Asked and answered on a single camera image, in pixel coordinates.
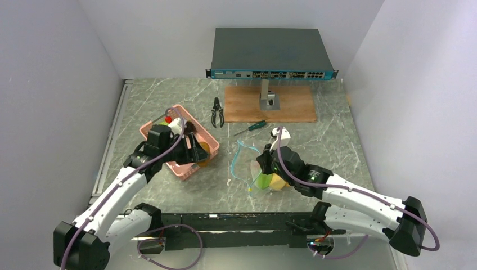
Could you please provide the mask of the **clear zip top bag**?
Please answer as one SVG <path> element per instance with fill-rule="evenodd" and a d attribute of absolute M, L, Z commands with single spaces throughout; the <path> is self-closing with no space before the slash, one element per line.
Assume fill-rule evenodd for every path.
<path fill-rule="evenodd" d="M 247 192 L 250 196 L 258 197 L 271 194 L 272 192 L 288 192 L 292 190 L 292 187 L 283 188 L 279 191 L 271 190 L 269 187 L 263 190 L 257 188 L 255 181 L 262 172 L 256 158 L 262 152 L 254 144 L 250 145 L 242 140 L 237 140 L 237 144 L 238 148 L 229 169 L 234 179 L 241 180 L 246 184 Z"/>

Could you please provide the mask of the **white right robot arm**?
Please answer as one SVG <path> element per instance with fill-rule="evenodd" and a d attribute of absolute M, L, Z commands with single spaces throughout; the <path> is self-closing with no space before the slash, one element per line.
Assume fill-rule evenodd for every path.
<path fill-rule="evenodd" d="M 316 233 L 362 228 L 362 233 L 388 241 L 403 254 L 417 257 L 424 249 L 428 222 L 422 202 L 387 197 L 353 184 L 329 169 L 305 163 L 287 146 L 265 146 L 257 162 L 264 174 L 276 174 L 307 197 L 321 200 L 310 218 Z"/>

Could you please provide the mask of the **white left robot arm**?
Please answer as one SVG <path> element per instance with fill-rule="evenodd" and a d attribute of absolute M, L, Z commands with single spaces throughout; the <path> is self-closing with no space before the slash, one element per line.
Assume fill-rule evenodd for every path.
<path fill-rule="evenodd" d="M 61 269 L 105 269 L 113 253 L 132 237 L 173 234 L 174 226 L 163 223 L 161 210 L 146 203 L 137 205 L 122 220 L 116 218 L 163 164 L 187 165 L 209 157 L 193 132 L 175 134 L 166 125 L 154 125 L 106 191 L 73 222 L 60 222 L 55 228 L 54 264 Z"/>

